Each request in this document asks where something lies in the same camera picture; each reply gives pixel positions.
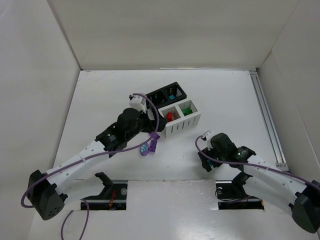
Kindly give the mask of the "green rounded lego block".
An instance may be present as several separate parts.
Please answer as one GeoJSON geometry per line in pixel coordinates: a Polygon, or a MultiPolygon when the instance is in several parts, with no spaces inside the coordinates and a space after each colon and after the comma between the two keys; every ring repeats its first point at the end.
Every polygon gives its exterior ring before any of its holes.
{"type": "Polygon", "coordinates": [[[181,110],[184,116],[188,116],[193,113],[193,110],[190,107],[184,108],[181,110]]]}

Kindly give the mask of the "purple round flower lego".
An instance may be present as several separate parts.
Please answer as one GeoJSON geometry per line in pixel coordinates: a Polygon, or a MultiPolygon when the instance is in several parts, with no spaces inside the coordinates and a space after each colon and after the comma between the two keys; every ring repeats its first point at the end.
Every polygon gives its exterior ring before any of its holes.
{"type": "Polygon", "coordinates": [[[147,156],[149,153],[149,144],[145,143],[145,144],[141,145],[139,152],[140,152],[141,156],[143,156],[143,157],[147,156]]]}

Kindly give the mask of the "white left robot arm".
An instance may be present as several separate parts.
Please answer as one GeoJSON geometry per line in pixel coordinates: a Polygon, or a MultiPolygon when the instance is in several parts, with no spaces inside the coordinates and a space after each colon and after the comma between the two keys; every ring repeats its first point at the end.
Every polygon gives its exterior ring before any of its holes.
{"type": "Polygon", "coordinates": [[[44,220],[50,220],[64,206],[88,197],[108,197],[114,183],[104,173],[95,173],[81,180],[80,177],[99,163],[125,151],[128,142],[140,133],[154,134],[164,130],[167,120],[158,109],[149,112],[126,108],[112,123],[80,153],[67,162],[42,173],[34,171],[28,180],[25,194],[32,208],[44,220]]]}

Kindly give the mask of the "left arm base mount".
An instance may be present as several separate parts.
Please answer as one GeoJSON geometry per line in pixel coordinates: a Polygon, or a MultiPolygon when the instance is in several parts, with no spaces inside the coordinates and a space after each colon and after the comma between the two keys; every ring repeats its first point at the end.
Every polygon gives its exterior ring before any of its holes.
{"type": "Polygon", "coordinates": [[[125,211],[127,209],[128,181],[116,180],[108,190],[96,196],[88,196],[85,201],[92,211],[125,211]]]}

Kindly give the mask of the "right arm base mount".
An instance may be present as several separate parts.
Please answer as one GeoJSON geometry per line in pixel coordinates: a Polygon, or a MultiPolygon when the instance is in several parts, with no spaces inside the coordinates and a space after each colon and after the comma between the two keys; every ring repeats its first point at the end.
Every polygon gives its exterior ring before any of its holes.
{"type": "Polygon", "coordinates": [[[219,210],[265,209],[261,199],[247,195],[241,187],[233,184],[231,180],[217,180],[215,186],[219,210]]]}

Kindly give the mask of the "red lego block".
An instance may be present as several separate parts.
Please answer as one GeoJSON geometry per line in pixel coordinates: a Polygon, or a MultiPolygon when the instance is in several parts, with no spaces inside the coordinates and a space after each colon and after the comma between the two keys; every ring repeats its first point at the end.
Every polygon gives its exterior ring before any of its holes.
{"type": "Polygon", "coordinates": [[[175,120],[173,112],[168,112],[167,113],[166,120],[167,120],[168,123],[175,120]]]}

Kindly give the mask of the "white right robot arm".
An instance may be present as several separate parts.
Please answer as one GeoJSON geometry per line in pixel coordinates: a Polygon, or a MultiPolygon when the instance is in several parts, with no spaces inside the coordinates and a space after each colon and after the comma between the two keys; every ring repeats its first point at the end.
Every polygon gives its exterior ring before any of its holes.
{"type": "Polygon", "coordinates": [[[225,133],[207,131],[198,136],[196,143],[206,143],[204,149],[196,147],[202,167],[210,172],[228,165],[239,173],[224,188],[216,185],[217,198],[226,204],[236,204],[257,198],[287,213],[308,233],[320,229],[320,183],[308,181],[271,166],[252,149],[237,147],[225,133]]]}

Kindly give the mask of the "purple lego brick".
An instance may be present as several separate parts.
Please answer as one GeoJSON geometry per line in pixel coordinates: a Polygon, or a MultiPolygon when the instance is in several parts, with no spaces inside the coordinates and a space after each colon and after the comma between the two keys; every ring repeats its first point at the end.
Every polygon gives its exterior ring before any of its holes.
{"type": "Polygon", "coordinates": [[[156,140],[151,140],[151,142],[149,143],[149,147],[148,147],[148,151],[150,153],[155,153],[156,152],[157,143],[158,142],[156,140]]]}
{"type": "Polygon", "coordinates": [[[160,136],[158,135],[158,133],[157,132],[149,132],[149,136],[151,137],[151,139],[152,140],[154,140],[154,141],[157,141],[159,138],[160,138],[160,136]]]}

